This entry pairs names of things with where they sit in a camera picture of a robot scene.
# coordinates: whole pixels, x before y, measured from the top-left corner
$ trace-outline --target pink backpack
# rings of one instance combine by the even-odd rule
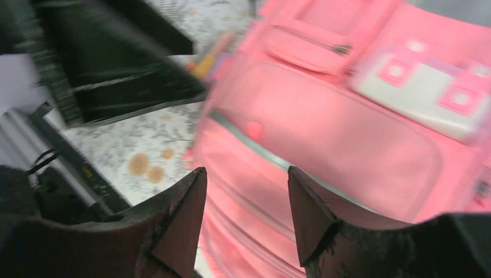
[[[491,211],[488,0],[270,0],[193,149],[216,277],[304,277],[287,169],[387,217]]]

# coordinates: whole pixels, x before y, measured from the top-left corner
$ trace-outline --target black strap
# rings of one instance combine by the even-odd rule
[[[52,156],[46,158],[45,160],[43,160],[41,163],[38,164],[39,161],[41,161],[41,159],[43,159],[45,156],[49,155],[49,154],[52,154]],[[45,167],[46,165],[48,165],[51,161],[55,160],[58,158],[58,152],[55,150],[55,149],[48,149],[46,152],[42,153],[37,159],[36,161],[34,162],[34,165],[33,167],[26,171],[26,173],[28,175],[32,175],[34,173],[36,173],[36,171],[38,171],[39,169]]]

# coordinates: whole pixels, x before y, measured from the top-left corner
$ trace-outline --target floral tablecloth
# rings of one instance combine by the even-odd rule
[[[215,34],[250,22],[248,0],[147,0],[201,48]],[[173,56],[185,64],[190,56]],[[63,131],[127,200],[135,205],[167,189],[189,169],[182,160],[195,136],[202,103],[181,105],[99,127]],[[198,249],[196,269],[213,277]]]

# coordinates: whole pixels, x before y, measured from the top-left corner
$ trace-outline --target zipper pull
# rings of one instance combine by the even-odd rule
[[[331,51],[341,56],[347,55],[353,46],[350,43],[331,46]]]

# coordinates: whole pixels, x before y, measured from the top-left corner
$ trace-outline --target brown stain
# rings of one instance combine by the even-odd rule
[[[173,149],[165,149],[162,151],[162,157],[164,159],[171,159],[174,156],[174,150]]]
[[[132,175],[143,175],[150,166],[150,159],[144,153],[137,153],[128,162],[128,171]]]
[[[148,170],[148,180],[153,184],[158,184],[165,176],[164,169],[160,166],[153,166]]]

